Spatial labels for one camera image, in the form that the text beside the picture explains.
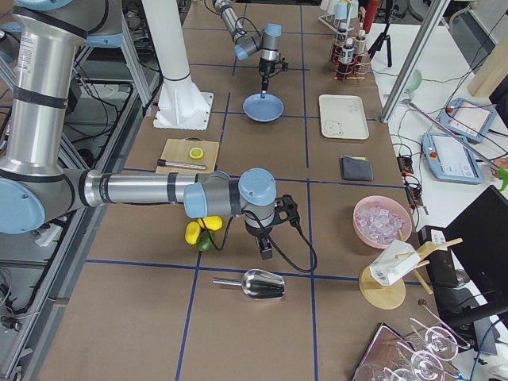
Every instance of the blue cable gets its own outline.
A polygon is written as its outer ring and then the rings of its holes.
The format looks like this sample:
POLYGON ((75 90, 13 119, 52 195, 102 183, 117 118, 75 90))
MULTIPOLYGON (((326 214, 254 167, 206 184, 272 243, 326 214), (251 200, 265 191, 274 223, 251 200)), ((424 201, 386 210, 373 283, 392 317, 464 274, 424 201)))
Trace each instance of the blue cable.
POLYGON ((478 362, 479 362, 479 356, 482 352, 483 344, 485 343, 485 340, 487 339, 487 336, 491 332, 491 330, 496 326, 496 324, 498 324, 501 321, 502 321, 501 319, 498 319, 497 321, 492 323, 491 326, 489 327, 489 329, 483 335, 482 342, 480 343, 480 345, 478 347, 478 356, 475 358, 475 363, 473 364, 473 368, 471 369, 471 376, 469 377, 469 380, 467 380, 467 381, 473 381, 473 375, 475 374, 476 365, 478 365, 478 362))

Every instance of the black monitor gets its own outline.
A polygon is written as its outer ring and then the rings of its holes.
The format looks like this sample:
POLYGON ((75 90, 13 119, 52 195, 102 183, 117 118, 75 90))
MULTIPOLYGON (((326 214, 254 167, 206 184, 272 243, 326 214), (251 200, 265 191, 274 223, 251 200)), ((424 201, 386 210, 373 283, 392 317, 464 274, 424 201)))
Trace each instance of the black monitor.
POLYGON ((462 238, 452 250, 488 303, 447 316, 452 326, 492 315, 508 321, 508 200, 488 187, 444 229, 447 241, 462 238))

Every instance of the lemon slice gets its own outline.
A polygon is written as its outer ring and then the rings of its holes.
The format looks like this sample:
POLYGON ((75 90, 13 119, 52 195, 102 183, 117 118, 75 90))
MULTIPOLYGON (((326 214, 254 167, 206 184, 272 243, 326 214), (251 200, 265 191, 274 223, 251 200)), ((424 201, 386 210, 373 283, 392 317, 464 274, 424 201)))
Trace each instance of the lemon slice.
POLYGON ((189 157, 194 160, 202 159, 204 155, 205 153, 200 147, 193 147, 189 151, 189 157))

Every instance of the wooden cutting board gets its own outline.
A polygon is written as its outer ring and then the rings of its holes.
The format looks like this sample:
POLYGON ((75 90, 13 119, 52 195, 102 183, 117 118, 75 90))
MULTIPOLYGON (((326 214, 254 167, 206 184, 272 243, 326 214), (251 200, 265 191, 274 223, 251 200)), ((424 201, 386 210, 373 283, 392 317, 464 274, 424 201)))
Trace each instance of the wooden cutting board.
POLYGON ((167 139, 164 150, 160 156, 161 159, 168 161, 176 161, 187 164, 206 165, 206 170, 199 171, 196 169, 184 169, 174 167, 157 167, 156 173, 210 173, 215 170, 215 162, 219 152, 219 143, 216 141, 196 140, 196 139, 167 139), (201 159, 191 159, 189 151, 199 147, 203 150, 204 156, 201 159))

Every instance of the white table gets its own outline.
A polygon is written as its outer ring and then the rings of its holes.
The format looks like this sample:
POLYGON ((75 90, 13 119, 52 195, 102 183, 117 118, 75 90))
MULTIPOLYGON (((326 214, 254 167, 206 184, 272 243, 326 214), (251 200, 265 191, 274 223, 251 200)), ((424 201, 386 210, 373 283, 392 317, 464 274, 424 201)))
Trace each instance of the white table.
MULTIPOLYGON (((368 34, 367 38, 368 47, 371 46, 383 29, 384 25, 381 24, 374 24, 372 26, 371 32, 368 34)), ((415 25, 391 25, 389 34, 391 36, 393 66, 387 66, 386 44, 383 45, 383 49, 380 52, 375 54, 372 60, 372 67, 375 71, 375 79, 379 88, 379 96, 383 104, 387 100, 387 95, 390 93, 396 77, 379 73, 397 75, 400 72, 417 32, 418 26, 415 25)), ((423 52, 422 58, 418 63, 418 69, 421 71, 424 79, 445 81, 447 79, 461 77, 470 70, 470 67, 448 30, 440 26, 434 31, 430 44, 423 52)), ((474 74, 471 73, 452 99, 461 97, 482 106, 490 104, 491 102, 487 98, 474 98, 469 94, 467 86, 473 78, 474 74)), ((433 111, 441 109, 445 106, 448 97, 456 89, 458 83, 458 79, 447 83, 424 81, 414 92, 413 103, 423 110, 433 111)), ((431 132, 439 132, 435 126, 431 128, 431 123, 417 112, 406 113, 402 124, 400 124, 407 110, 408 106, 402 104, 397 107, 388 124, 392 134, 399 133, 404 137, 409 137, 410 139, 420 142, 422 134, 429 131, 429 129, 431 132)), ((507 132, 506 127, 499 117, 496 117, 491 129, 502 133, 507 132)), ((488 137, 499 143, 502 147, 508 148, 508 138, 497 137, 491 133, 488 134, 488 137)), ((399 138, 395 136, 392 136, 392 140, 394 143, 401 142, 399 138)), ((402 143, 408 145, 413 153, 420 151, 420 147, 417 143, 406 139, 402 139, 402 143)), ((481 144, 477 144, 475 148, 486 157, 496 157, 502 154, 501 149, 485 139, 481 144)), ((401 149, 403 155, 408 154, 407 148, 400 148, 400 146, 397 145, 394 146, 396 153, 399 152, 399 149, 401 149)), ((425 159, 423 159, 421 163, 420 159, 421 157, 419 155, 413 156, 413 169, 415 176, 421 180, 423 187, 422 199, 428 214, 426 214, 423 208, 419 208, 419 218, 417 218, 416 213, 414 214, 414 222, 418 224, 417 230, 424 225, 447 226, 485 188, 491 184, 494 184, 497 188, 501 186, 501 181, 497 180, 491 174, 490 168, 485 164, 479 165, 484 177, 483 183, 479 185, 467 185, 437 181, 430 172, 425 159)), ((479 294, 475 285, 468 284, 467 287, 473 295, 479 294)), ((477 301, 480 304, 486 302, 485 299, 481 297, 477 298, 477 301)), ((496 328, 506 340, 508 337, 508 330, 505 329, 504 325, 498 324, 496 328)), ((487 380, 492 367, 498 364, 508 364, 508 347, 506 345, 497 344, 497 349, 498 356, 489 357, 482 355, 482 358, 487 359, 489 364, 487 366, 479 366, 475 373, 475 379, 487 380)), ((474 355, 475 352, 467 351, 454 360, 454 364, 463 372, 464 377, 468 377, 471 373, 474 355)))

